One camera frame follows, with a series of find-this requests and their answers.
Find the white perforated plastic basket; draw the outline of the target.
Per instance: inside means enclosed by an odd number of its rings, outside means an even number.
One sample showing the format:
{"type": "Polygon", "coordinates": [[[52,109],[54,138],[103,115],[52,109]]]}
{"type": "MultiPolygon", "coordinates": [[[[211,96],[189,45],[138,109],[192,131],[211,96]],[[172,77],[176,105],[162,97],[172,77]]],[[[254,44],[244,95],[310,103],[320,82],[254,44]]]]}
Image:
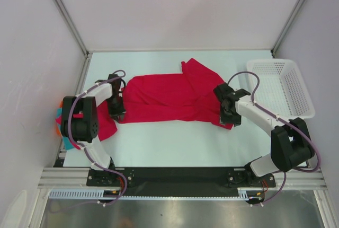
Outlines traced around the white perforated plastic basket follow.
{"type": "Polygon", "coordinates": [[[297,64],[288,59],[257,59],[247,62],[260,84],[255,100],[274,114],[310,119],[315,109],[297,64]]]}

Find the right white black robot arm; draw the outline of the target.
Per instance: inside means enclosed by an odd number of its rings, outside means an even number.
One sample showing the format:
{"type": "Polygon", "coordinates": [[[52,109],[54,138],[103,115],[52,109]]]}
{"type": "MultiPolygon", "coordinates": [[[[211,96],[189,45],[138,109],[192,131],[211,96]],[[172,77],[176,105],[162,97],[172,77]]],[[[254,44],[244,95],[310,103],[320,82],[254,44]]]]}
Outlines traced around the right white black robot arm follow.
{"type": "Polygon", "coordinates": [[[264,176],[273,172],[288,172],[315,156],[306,122],[297,117],[283,119],[260,108],[244,89],[234,90],[227,83],[213,90],[220,102],[220,124],[242,124],[245,117],[270,136],[270,153],[245,165],[244,179],[257,186],[264,176]]]}

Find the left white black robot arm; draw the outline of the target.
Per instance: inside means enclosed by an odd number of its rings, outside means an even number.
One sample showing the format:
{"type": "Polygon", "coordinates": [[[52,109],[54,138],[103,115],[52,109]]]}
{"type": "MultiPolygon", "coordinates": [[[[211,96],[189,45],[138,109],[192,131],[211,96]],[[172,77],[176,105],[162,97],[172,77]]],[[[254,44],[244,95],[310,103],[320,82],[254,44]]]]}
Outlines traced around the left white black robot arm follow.
{"type": "Polygon", "coordinates": [[[98,80],[88,90],[77,96],[63,98],[60,131],[72,146],[83,151],[92,170],[100,170],[99,180],[109,186],[116,182],[112,157],[104,150],[99,140],[99,118],[97,108],[107,103],[110,118],[120,121],[126,109],[123,104],[123,78],[126,73],[117,70],[106,80],[98,80]]]}

